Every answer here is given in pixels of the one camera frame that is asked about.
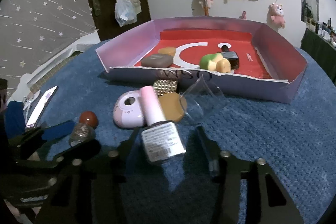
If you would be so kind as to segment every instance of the beige cushion compact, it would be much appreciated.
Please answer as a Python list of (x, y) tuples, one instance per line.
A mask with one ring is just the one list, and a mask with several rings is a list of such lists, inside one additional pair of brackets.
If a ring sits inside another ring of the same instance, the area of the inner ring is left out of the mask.
[(180, 102), (180, 95), (178, 93), (166, 93), (159, 97), (159, 102), (167, 120), (174, 122), (182, 120), (184, 117), (183, 108), (187, 108), (187, 102), (184, 97), (181, 97)]
[(161, 48), (157, 52), (162, 53), (162, 54), (169, 54), (172, 57), (174, 57), (175, 53), (176, 53), (176, 48), (174, 48), (174, 47)]

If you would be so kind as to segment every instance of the clear plastic cup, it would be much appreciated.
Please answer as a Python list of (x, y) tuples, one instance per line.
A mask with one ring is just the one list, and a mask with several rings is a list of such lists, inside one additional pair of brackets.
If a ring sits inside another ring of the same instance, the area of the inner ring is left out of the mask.
[(227, 100), (220, 88), (211, 82), (206, 83), (201, 75), (180, 96), (180, 105), (184, 111), (182, 123), (199, 124), (226, 104)]

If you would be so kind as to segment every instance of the red ball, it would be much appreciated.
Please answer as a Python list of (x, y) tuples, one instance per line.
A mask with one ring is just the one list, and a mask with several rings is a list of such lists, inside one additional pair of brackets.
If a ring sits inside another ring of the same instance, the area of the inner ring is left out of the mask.
[(79, 117), (79, 122), (85, 123), (92, 128), (96, 128), (98, 126), (98, 118), (92, 111), (83, 112)]

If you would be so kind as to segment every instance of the phone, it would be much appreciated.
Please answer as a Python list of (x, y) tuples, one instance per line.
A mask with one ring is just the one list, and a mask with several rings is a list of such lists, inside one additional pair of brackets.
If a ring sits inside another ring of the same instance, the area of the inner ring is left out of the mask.
[(45, 107), (47, 106), (47, 104), (49, 103), (51, 97), (53, 96), (53, 94), (56, 92), (58, 86), (54, 86), (53, 88), (51, 88), (50, 90), (47, 90), (41, 97), (41, 99), (38, 101), (36, 107), (34, 108), (33, 112), (31, 113), (27, 123), (26, 123), (26, 129), (29, 128), (33, 128), (39, 118), (41, 117), (43, 110), (45, 109)]

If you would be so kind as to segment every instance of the nail polish cap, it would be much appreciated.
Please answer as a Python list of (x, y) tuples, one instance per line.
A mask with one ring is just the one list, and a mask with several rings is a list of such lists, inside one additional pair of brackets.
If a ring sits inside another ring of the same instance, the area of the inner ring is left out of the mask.
[(227, 45), (223, 45), (221, 47), (221, 50), (222, 50), (222, 52), (229, 52), (230, 51)]
[(142, 113), (146, 119), (147, 125), (151, 126), (156, 122), (166, 121), (166, 117), (163, 114), (158, 96), (151, 85), (144, 86), (140, 89), (140, 104)]

